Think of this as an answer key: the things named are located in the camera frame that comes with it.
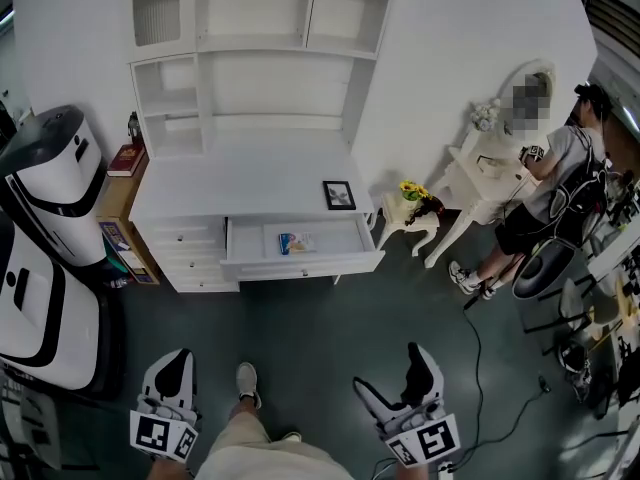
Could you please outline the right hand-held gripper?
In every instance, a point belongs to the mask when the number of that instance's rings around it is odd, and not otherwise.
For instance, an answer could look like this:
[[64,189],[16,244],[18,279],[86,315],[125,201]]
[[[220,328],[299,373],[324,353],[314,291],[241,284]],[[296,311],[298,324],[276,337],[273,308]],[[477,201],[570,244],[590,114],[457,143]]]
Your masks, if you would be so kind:
[[369,382],[359,377],[353,389],[378,423],[379,435],[404,467],[437,462],[461,448],[455,416],[447,414],[440,398],[444,377],[433,357],[416,342],[407,345],[410,366],[401,401],[410,405],[401,410],[388,402]]

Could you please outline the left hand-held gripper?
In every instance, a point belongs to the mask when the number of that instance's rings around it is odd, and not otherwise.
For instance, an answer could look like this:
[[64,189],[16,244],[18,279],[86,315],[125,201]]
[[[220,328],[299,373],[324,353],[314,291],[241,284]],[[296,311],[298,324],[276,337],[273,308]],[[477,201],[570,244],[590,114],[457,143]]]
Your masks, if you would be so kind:
[[130,445],[153,458],[185,464],[199,436],[201,415],[154,398],[173,396],[178,403],[193,403],[197,395],[194,354],[182,348],[159,358],[145,372],[143,392],[129,413]]

